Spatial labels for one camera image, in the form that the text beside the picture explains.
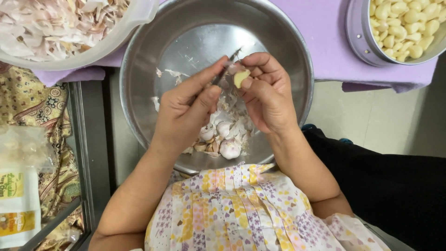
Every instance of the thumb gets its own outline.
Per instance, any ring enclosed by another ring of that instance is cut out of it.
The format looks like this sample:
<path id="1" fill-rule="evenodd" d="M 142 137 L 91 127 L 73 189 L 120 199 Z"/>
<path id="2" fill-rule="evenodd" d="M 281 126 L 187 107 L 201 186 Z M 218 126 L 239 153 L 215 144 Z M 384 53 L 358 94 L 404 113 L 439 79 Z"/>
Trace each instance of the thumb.
<path id="1" fill-rule="evenodd" d="M 209 110 L 219 99 L 221 93 L 222 89 L 216 85 L 212 85 L 209 88 L 204 89 L 187 111 L 189 114 L 188 118 L 202 123 L 202 121 L 208 115 L 207 113 Z"/>
<path id="2" fill-rule="evenodd" d="M 242 81 L 242 89 L 255 96 L 262 104 L 271 106 L 275 103 L 277 92 L 274 87 L 263 80 L 247 78 Z"/>

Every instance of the metal bowl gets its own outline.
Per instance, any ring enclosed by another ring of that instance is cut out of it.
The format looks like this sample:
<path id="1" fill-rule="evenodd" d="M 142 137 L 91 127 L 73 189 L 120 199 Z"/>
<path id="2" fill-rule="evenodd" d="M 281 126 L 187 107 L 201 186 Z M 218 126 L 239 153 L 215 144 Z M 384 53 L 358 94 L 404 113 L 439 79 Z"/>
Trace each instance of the metal bowl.
<path id="1" fill-rule="evenodd" d="M 313 67 L 304 39 L 293 22 L 267 0 L 168 0 L 155 19 L 141 26 L 131 39 L 120 72 L 121 103 L 136 138 L 147 148 L 157 112 L 152 97 L 174 88 L 175 78 L 156 68 L 192 75 L 223 55 L 244 46 L 240 58 L 267 51 L 282 64 L 292 83 L 299 125 L 305 122 L 314 88 Z M 269 163 L 273 151 L 265 135 L 249 139 L 247 156 L 227 160 L 204 153 L 179 156 L 175 170 L 196 174 L 246 163 Z"/>
<path id="2" fill-rule="evenodd" d="M 417 65 L 434 59 L 446 50 L 446 22 L 434 34 L 429 48 L 418 59 L 407 58 L 399 62 L 384 54 L 372 35 L 369 7 L 371 0 L 351 0 L 348 5 L 346 29 L 347 38 L 355 54 L 368 64 L 378 67 L 394 64 Z"/>

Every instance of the black pants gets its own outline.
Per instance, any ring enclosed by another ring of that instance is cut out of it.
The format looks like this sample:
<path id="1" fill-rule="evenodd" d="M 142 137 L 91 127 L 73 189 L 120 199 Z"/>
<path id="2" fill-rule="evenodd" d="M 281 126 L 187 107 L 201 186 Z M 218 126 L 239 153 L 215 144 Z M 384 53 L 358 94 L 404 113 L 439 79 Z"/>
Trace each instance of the black pants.
<path id="1" fill-rule="evenodd" d="M 417 251 L 446 250 L 446 159 L 383 155 L 320 129 L 304 135 L 356 215 Z"/>

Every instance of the brown patterned cloth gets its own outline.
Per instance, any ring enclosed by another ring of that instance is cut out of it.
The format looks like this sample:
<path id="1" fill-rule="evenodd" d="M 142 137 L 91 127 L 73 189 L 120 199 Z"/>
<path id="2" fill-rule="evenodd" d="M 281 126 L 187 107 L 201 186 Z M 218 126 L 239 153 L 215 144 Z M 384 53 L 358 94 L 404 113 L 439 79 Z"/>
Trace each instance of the brown patterned cloth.
<path id="1" fill-rule="evenodd" d="M 81 195 L 74 153 L 66 144 L 71 136 L 67 97 L 66 84 L 46 88 L 29 69 L 0 62 L 0 125 L 43 126 L 55 149 L 57 171 L 39 174 L 42 227 Z M 80 207 L 36 250 L 65 250 L 70 243 L 63 234 L 70 228 L 83 230 Z"/>

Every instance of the patterned fabric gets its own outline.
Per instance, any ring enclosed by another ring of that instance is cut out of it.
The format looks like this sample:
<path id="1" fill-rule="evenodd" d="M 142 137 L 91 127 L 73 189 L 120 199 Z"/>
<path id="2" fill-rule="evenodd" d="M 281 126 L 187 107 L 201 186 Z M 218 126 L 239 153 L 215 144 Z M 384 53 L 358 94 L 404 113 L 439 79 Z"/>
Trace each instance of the patterned fabric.
<path id="1" fill-rule="evenodd" d="M 67 96 L 66 84 L 46 88 L 30 70 L 0 62 L 0 125 L 45 127 L 55 149 L 57 171 L 39 174 L 42 228 L 81 194 L 74 153 L 65 142 L 71 135 Z M 36 250 L 64 250 L 70 243 L 63 232 L 82 230 L 82 224 L 79 207 Z"/>
<path id="2" fill-rule="evenodd" d="M 358 219 L 314 216 L 290 178 L 265 172 L 272 167 L 174 173 L 147 227 L 145 250 L 390 250 Z"/>

